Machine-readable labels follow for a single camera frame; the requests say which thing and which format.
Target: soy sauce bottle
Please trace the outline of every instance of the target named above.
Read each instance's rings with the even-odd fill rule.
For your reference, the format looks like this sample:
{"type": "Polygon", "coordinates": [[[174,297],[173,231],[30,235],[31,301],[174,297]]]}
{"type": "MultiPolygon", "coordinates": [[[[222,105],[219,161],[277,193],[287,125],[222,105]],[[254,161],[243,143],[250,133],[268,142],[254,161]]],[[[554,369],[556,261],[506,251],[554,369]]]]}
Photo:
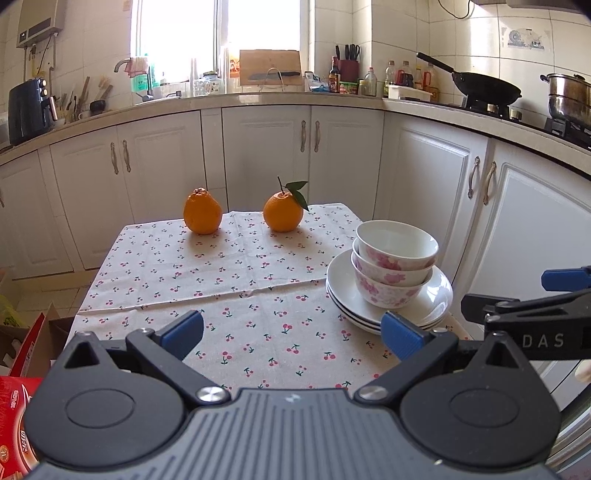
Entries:
{"type": "Polygon", "coordinates": [[[337,58],[333,57],[333,67],[329,72],[329,92],[339,93],[340,90],[340,70],[336,65],[337,58]]]}

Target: cutting board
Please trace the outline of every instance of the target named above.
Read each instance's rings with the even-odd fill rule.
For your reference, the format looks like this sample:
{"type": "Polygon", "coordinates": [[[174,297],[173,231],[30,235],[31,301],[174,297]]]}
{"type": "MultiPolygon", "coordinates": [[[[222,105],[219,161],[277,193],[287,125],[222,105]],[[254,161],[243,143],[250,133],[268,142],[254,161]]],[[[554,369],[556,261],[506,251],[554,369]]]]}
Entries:
{"type": "MultiPolygon", "coordinates": [[[[284,76],[284,85],[302,85],[300,52],[297,50],[241,50],[240,85],[263,85],[270,68],[280,72],[299,72],[298,76],[284,76]]],[[[281,85],[277,71],[269,72],[265,85],[281,85]]]]}

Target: metal screw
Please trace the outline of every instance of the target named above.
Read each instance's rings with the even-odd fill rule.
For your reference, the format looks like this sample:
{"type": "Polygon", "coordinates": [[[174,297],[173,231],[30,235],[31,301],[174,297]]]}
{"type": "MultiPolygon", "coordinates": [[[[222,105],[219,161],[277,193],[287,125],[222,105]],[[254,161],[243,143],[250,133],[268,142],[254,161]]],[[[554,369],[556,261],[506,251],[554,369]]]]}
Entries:
{"type": "Polygon", "coordinates": [[[383,400],[388,396],[388,390],[380,385],[365,385],[358,390],[359,396],[364,400],[383,400]]]}
{"type": "Polygon", "coordinates": [[[197,391],[197,398],[203,402],[216,403],[225,400],[226,391],[222,387],[203,387],[197,391]]]}

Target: orange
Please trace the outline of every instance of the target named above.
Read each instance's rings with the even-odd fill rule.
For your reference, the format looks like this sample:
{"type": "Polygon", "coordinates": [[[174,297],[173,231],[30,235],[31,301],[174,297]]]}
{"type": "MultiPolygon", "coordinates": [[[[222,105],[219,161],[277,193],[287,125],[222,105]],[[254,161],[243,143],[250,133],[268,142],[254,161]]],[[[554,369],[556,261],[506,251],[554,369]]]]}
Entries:
{"type": "Polygon", "coordinates": [[[185,202],[183,219],[192,232],[209,235],[222,223],[222,207],[206,189],[197,189],[185,202]]]}
{"type": "Polygon", "coordinates": [[[304,209],[289,192],[277,192],[267,200],[262,211],[269,228],[275,232],[291,232],[300,224],[304,209]]]}

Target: cabinet handle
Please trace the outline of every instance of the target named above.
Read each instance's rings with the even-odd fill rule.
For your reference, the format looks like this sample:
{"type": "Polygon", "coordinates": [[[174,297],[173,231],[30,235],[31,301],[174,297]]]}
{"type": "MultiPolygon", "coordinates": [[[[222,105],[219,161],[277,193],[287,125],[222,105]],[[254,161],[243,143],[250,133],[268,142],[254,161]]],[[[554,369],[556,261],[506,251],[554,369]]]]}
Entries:
{"type": "Polygon", "coordinates": [[[472,190],[472,180],[474,180],[474,174],[476,173],[476,169],[480,165],[480,157],[476,157],[474,159],[474,166],[472,167],[472,172],[468,177],[468,198],[471,199],[474,196],[474,190],[472,190]]]}
{"type": "Polygon", "coordinates": [[[123,159],[125,165],[127,165],[127,173],[131,172],[131,166],[129,165],[129,152],[127,150],[127,140],[123,140],[123,159]]]}
{"type": "Polygon", "coordinates": [[[314,145],[314,151],[318,152],[318,146],[320,145],[320,122],[316,121],[316,143],[314,145]]]}
{"type": "Polygon", "coordinates": [[[496,162],[492,163],[491,169],[488,171],[488,175],[486,176],[486,180],[484,182],[484,198],[482,199],[482,203],[484,203],[485,205],[488,205],[488,187],[491,185],[491,179],[494,172],[496,172],[496,162]]]}
{"type": "Polygon", "coordinates": [[[115,153],[115,144],[111,142],[111,163],[115,169],[115,175],[119,175],[119,168],[117,168],[117,154],[115,153]]]}
{"type": "Polygon", "coordinates": [[[306,149],[306,120],[301,121],[301,147],[300,151],[303,152],[306,149]]]}

